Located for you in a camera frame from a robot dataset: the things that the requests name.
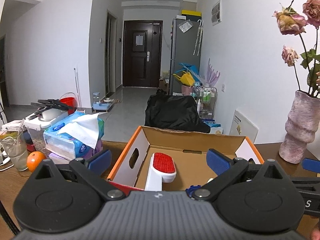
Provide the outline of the purple hangers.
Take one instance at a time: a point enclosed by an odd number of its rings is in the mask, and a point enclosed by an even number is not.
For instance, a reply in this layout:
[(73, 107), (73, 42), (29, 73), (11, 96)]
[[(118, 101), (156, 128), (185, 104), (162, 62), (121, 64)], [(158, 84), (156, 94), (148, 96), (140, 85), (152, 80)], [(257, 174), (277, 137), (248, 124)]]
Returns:
[(205, 75), (206, 84), (209, 87), (213, 88), (216, 85), (216, 83), (218, 82), (220, 75), (221, 75), (220, 72), (214, 70), (213, 66), (210, 63), (210, 59), (209, 59), (207, 71), (206, 71), (206, 75)]

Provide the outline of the pink textured vase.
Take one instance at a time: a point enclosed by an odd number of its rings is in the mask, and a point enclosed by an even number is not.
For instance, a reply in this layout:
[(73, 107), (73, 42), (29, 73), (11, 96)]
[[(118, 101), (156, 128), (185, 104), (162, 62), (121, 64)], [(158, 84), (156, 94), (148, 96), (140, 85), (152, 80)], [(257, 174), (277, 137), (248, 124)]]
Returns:
[(319, 98), (296, 91), (285, 123), (286, 135), (279, 148), (280, 157), (288, 163), (300, 163), (307, 145), (314, 142), (318, 128)]

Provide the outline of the pet water feeder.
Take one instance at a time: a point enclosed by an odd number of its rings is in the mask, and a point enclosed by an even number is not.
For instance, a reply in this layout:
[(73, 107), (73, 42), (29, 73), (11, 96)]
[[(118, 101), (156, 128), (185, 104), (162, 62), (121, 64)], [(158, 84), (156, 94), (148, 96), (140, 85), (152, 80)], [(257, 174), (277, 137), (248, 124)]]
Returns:
[(112, 102), (104, 102), (100, 100), (100, 93), (93, 93), (93, 105), (92, 108), (96, 112), (108, 112), (109, 109), (113, 106)]

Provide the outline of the yellow bag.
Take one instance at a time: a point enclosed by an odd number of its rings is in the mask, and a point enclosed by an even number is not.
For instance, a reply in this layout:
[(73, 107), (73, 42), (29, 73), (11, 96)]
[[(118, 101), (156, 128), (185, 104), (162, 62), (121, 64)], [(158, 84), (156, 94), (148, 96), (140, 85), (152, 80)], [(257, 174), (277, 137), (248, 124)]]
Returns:
[(173, 74), (173, 77), (179, 81), (182, 85), (187, 87), (192, 87), (195, 83), (195, 80), (190, 72), (183, 71), (182, 76), (179, 76), (177, 74)]

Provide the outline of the dried pink roses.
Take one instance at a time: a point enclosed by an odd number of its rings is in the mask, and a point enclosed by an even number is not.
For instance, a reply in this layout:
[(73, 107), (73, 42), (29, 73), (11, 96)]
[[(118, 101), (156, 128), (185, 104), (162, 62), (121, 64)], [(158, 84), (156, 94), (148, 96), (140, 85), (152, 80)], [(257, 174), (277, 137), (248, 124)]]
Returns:
[[(306, 0), (302, 5), (302, 14), (292, 7), (292, 3), (275, 11), (273, 17), (276, 19), (277, 27), (281, 35), (298, 36), (303, 46), (303, 52), (297, 53), (292, 47), (284, 45), (281, 57), (288, 67), (296, 68), (296, 63), (301, 60), (300, 65), (308, 71), (306, 83), (308, 85), (308, 96), (319, 98), (319, 0)], [(303, 39), (305, 28), (312, 26), (315, 29), (315, 45), (308, 49)]]

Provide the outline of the white mop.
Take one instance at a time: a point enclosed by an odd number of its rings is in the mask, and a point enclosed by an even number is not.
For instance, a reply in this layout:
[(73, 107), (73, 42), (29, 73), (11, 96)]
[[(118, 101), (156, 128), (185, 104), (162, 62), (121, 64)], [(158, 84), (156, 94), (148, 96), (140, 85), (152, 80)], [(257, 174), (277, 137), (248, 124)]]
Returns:
[(77, 100), (78, 100), (78, 106), (81, 108), (81, 98), (80, 98), (80, 93), (79, 93), (78, 75), (77, 75), (77, 70), (76, 70), (75, 67), (73, 68), (73, 72), (74, 72), (74, 79), (75, 79), (75, 87), (76, 87), (76, 96), (77, 96)]

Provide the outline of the blue tissue pack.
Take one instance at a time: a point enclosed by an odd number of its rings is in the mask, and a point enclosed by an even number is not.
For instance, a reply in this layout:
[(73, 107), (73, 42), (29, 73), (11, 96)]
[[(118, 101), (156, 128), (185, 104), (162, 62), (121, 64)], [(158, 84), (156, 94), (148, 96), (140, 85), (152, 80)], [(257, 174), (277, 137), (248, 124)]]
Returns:
[(102, 139), (104, 124), (98, 113), (76, 111), (44, 131), (46, 149), (69, 160), (81, 158)]

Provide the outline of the orange fruit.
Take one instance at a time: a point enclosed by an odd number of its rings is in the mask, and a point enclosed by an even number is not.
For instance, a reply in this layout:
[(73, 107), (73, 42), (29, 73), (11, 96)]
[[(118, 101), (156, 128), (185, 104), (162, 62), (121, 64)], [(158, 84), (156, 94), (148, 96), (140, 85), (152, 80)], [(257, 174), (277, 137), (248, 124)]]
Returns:
[(41, 161), (46, 159), (46, 155), (40, 151), (31, 152), (27, 157), (27, 168), (30, 172), (34, 172)]

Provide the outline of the clear food container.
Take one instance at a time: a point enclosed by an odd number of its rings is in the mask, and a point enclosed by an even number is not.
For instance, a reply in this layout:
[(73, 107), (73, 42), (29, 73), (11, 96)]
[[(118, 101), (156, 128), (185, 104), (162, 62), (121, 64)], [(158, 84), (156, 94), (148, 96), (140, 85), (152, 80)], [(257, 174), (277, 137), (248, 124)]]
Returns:
[(43, 137), (44, 131), (67, 116), (67, 111), (51, 108), (39, 115), (33, 113), (25, 118), (24, 126), (30, 134), (33, 145), (37, 151), (40, 151), (45, 155), (50, 153), (46, 149), (46, 143)]

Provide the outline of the dark entrance door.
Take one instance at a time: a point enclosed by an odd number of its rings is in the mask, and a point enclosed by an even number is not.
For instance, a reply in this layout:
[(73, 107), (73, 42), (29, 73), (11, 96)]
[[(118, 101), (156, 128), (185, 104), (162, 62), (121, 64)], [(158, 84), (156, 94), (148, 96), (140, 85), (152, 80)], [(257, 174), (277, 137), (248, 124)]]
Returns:
[(123, 86), (157, 88), (162, 56), (162, 21), (124, 22)]

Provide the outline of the white flat board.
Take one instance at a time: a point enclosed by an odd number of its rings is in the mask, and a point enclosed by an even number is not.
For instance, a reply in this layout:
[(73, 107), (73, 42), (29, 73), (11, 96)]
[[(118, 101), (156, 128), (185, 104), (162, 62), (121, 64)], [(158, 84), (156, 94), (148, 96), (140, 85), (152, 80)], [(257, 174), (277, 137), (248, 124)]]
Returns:
[(229, 135), (248, 137), (251, 142), (255, 142), (259, 129), (242, 113), (235, 110), (232, 118), (231, 129)]

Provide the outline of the blue gear-shaped cap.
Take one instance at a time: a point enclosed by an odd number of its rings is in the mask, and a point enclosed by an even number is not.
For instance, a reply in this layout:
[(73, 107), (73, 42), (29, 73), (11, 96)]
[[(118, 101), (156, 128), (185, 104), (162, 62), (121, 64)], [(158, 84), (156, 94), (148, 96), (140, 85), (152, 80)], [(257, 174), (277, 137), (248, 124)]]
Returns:
[(192, 197), (193, 192), (196, 191), (197, 189), (201, 188), (201, 185), (191, 185), (190, 187), (188, 187), (185, 192), (189, 197)]

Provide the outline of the metal utility cart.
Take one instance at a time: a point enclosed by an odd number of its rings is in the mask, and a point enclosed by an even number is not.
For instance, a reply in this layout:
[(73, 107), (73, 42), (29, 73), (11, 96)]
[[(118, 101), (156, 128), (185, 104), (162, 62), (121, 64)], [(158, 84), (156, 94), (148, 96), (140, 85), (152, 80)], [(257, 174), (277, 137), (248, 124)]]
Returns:
[(215, 87), (199, 87), (197, 91), (197, 111), (201, 119), (213, 119), (217, 100)]

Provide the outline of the orange cardboard box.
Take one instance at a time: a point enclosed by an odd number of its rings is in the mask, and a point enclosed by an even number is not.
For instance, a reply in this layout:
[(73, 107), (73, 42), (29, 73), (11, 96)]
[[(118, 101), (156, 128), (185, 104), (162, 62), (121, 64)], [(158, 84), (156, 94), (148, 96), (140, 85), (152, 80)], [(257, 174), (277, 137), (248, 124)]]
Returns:
[(160, 152), (173, 158), (176, 178), (164, 183), (164, 191), (184, 191), (191, 185), (203, 185), (217, 175), (207, 165), (209, 149), (215, 149), (233, 159), (253, 159), (262, 164), (264, 159), (248, 137), (182, 132), (139, 126), (117, 159), (108, 180), (144, 189), (153, 153)]

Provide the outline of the clear plastic cup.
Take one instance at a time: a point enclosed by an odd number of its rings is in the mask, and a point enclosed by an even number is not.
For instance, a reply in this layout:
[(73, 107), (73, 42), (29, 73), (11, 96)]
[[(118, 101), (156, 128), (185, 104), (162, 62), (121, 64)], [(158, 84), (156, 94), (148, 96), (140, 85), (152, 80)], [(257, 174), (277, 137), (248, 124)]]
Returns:
[(1, 145), (18, 171), (27, 169), (28, 150), (23, 132), (8, 132), (1, 135)]

